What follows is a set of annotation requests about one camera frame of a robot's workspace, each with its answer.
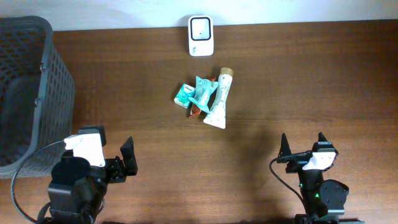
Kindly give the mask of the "orange brown snack wrapper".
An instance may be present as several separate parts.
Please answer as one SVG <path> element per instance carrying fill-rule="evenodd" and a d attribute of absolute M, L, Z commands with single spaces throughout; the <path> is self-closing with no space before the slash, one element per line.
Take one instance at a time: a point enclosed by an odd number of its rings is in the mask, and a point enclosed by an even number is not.
<path fill-rule="evenodd" d="M 214 76 L 212 76 L 212 77 L 206 77 L 206 78 L 202 78 L 202 79 L 208 79 L 208 80 L 210 80 L 210 81 L 216 81 L 216 77 L 214 77 Z M 201 112 L 202 112 L 202 110 L 199 109 L 197 105 L 194 105 L 194 104 L 192 103 L 192 107 L 191 107 L 191 110 L 190 110 L 190 115 L 189 115 L 189 117 L 190 117 L 190 118 L 193 118 L 193 117 L 199 116 L 199 115 L 201 114 Z"/>

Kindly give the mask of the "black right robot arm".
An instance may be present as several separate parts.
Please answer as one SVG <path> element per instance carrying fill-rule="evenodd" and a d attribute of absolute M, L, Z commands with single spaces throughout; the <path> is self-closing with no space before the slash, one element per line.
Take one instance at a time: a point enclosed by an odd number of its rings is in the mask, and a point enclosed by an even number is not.
<path fill-rule="evenodd" d="M 311 150 L 292 153 L 287 136 L 282 134 L 278 156 L 271 160 L 269 168 L 274 177 L 291 190 L 301 201 L 305 213 L 296 214 L 294 223 L 362 223 L 358 219 L 342 219 L 349 187 L 337 180 L 323 178 L 323 173 L 333 167 L 339 152 L 323 133 Z M 286 164 L 285 172 L 297 174 L 299 191 L 284 182 L 273 170 L 273 163 Z"/>

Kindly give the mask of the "white bamboo print tube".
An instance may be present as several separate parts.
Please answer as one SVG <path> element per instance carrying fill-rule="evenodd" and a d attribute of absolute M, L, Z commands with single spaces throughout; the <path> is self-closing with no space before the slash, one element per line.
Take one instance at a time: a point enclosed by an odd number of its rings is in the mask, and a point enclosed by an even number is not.
<path fill-rule="evenodd" d="M 203 122 L 217 128 L 226 128 L 226 101 L 233 82 L 234 72 L 231 68 L 223 67 L 218 77 L 218 89 L 210 112 Z"/>

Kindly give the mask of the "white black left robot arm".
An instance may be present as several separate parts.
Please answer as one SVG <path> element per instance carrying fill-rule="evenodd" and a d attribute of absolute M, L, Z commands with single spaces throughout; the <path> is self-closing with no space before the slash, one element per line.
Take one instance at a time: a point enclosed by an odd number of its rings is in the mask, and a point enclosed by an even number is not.
<path fill-rule="evenodd" d="M 109 184 L 126 181 L 138 171 L 134 141 L 120 147 L 122 156 L 106 159 L 104 126 L 87 126 L 63 140 L 65 152 L 52 168 L 48 186 L 50 202 L 36 223 L 94 223 L 104 209 Z"/>

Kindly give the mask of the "teal plastic pouch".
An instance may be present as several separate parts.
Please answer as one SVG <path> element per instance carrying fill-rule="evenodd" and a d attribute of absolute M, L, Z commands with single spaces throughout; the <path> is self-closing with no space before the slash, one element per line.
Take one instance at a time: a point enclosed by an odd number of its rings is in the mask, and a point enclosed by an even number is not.
<path fill-rule="evenodd" d="M 189 97 L 188 99 L 194 105 L 197 105 L 199 109 L 205 113 L 209 113 L 210 110 L 208 107 L 208 102 L 210 100 L 210 96 L 218 88 L 218 85 L 219 82 L 217 81 L 210 81 L 208 79 L 202 79 L 196 76 L 195 95 L 194 97 Z"/>

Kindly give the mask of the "green tissue pack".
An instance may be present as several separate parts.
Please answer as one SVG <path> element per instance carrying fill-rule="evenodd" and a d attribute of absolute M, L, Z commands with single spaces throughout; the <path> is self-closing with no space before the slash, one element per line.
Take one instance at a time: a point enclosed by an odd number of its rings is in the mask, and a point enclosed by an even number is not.
<path fill-rule="evenodd" d="M 195 87 L 192 87 L 184 83 L 179 89 L 178 93 L 176 94 L 174 98 L 174 103 L 183 108 L 189 108 L 189 106 L 192 103 L 189 100 L 189 98 L 194 97 L 194 95 L 195 95 Z"/>

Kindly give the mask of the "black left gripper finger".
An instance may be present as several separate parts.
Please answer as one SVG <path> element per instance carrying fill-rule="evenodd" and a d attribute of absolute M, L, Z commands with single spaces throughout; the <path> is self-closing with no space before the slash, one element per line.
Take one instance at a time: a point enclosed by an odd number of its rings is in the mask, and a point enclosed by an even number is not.
<path fill-rule="evenodd" d="M 85 126 L 78 130 L 78 134 L 99 134 L 101 145 L 106 145 L 106 135 L 104 126 Z"/>
<path fill-rule="evenodd" d="M 134 154 L 134 141 L 130 136 L 120 148 L 124 162 L 124 175 L 134 176 L 137 175 L 138 166 Z"/>

